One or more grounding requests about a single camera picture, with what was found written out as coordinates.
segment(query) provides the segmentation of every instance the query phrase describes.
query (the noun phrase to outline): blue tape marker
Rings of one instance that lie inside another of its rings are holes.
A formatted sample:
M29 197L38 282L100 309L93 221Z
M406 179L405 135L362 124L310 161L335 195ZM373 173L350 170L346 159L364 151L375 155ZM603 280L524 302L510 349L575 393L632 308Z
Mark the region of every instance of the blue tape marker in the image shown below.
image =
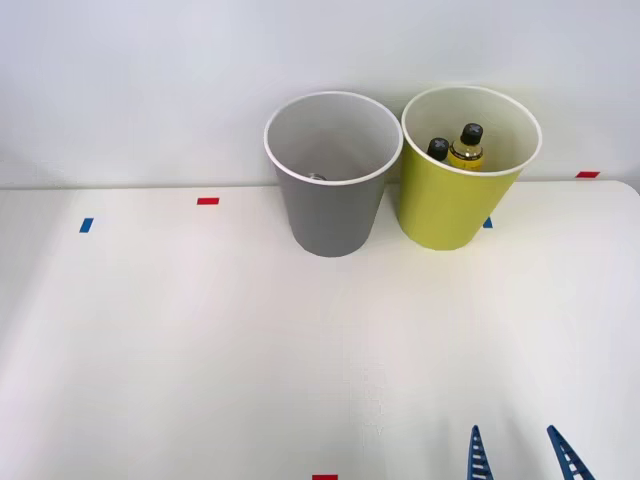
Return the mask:
M91 225L93 225L93 218L85 218L84 222L82 222L82 226L80 227L80 233L89 233Z

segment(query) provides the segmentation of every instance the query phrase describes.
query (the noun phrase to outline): paper cup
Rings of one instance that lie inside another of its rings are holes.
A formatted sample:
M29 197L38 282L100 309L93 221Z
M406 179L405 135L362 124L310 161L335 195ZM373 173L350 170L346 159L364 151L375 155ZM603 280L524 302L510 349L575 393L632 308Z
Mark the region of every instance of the paper cup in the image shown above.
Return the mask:
M459 170L426 154L434 137L453 142L467 123L484 129L482 172ZM443 87L415 97L404 109L407 139L398 219L415 242L453 250L471 241L542 146L535 117L514 99L482 87Z
M354 93L307 95L271 117L264 145L302 248L340 257L364 244L402 144L398 119Z

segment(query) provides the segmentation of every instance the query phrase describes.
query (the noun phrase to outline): black bottle cap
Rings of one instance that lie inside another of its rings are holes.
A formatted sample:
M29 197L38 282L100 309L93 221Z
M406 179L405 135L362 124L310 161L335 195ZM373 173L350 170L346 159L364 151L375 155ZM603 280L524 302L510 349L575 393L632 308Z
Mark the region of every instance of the black bottle cap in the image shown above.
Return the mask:
M460 141L465 145L477 145L482 139L482 127L477 123L467 123L460 135Z
M445 158L447 158L447 154L449 153L449 142L446 139L436 137L429 142L429 149L427 150L427 155L431 158L435 158L439 162L442 162Z

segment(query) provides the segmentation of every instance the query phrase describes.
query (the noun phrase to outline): table surface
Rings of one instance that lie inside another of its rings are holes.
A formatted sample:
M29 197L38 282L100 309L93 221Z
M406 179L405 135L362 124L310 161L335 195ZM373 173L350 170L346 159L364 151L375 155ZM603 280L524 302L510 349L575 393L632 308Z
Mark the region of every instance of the table surface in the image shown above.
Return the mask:
M637 478L640 197L517 183L467 247L358 252L275 187L0 192L0 478ZM198 197L218 205L196 205ZM84 218L89 233L79 233Z

